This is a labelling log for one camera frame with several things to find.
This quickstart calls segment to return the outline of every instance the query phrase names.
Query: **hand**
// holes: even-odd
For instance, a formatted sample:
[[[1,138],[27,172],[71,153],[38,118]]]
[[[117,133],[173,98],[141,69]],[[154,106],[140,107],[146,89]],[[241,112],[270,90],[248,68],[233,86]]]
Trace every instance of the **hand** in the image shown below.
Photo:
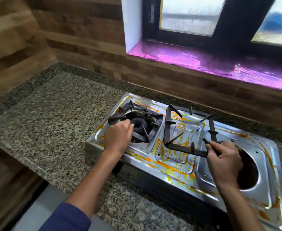
[[[225,187],[238,188],[238,172],[243,168],[243,162],[236,146],[231,142],[221,144],[209,141],[206,144],[208,151],[207,162],[218,190]]]
[[[104,134],[104,152],[118,161],[126,151],[133,131],[134,124],[131,125],[129,119],[110,126]]]

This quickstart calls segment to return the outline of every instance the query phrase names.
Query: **stove body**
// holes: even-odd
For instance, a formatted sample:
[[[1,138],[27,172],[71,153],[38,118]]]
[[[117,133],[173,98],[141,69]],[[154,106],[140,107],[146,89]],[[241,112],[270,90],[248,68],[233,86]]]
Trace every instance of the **stove body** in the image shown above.
[[[228,222],[225,205],[209,172],[205,157],[171,150],[164,145],[168,105],[125,93],[85,143],[86,159],[96,162],[103,151],[104,132],[110,117],[148,112],[159,116],[145,142],[130,143],[121,158],[118,174],[147,192],[199,217],[214,229]],[[173,143],[206,151],[203,139],[211,140],[209,120],[189,112],[171,112],[170,137],[182,134]],[[214,121],[217,141],[232,141],[254,162],[256,183],[242,191],[266,230],[282,230],[282,169],[277,145],[269,139]]]

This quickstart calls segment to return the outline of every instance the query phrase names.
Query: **blue sleeve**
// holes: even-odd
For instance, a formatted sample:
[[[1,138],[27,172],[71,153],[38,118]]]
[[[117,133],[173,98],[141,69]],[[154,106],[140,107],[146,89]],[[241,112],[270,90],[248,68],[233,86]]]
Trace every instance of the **blue sleeve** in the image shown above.
[[[88,231],[91,221],[88,216],[68,203],[61,203],[39,231]]]

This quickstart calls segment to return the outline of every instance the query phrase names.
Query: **pink foil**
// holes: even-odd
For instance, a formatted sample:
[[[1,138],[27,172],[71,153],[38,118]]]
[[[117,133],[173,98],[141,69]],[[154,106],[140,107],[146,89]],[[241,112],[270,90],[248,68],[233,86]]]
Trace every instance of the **pink foil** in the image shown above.
[[[221,59],[191,48],[140,40],[129,55],[282,90],[282,67],[266,59]]]

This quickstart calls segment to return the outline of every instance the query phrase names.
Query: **gas stove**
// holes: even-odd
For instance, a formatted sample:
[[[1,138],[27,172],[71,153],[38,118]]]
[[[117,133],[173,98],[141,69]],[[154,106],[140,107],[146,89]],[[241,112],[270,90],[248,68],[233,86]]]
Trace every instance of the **gas stove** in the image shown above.
[[[241,192],[266,230],[282,230],[282,169],[277,145],[269,139],[214,121],[212,115],[125,93],[85,143],[96,162],[104,132],[130,119],[134,132],[117,173],[148,193],[195,215],[212,228],[229,224],[226,208],[207,164],[207,141],[231,141],[243,170]]]

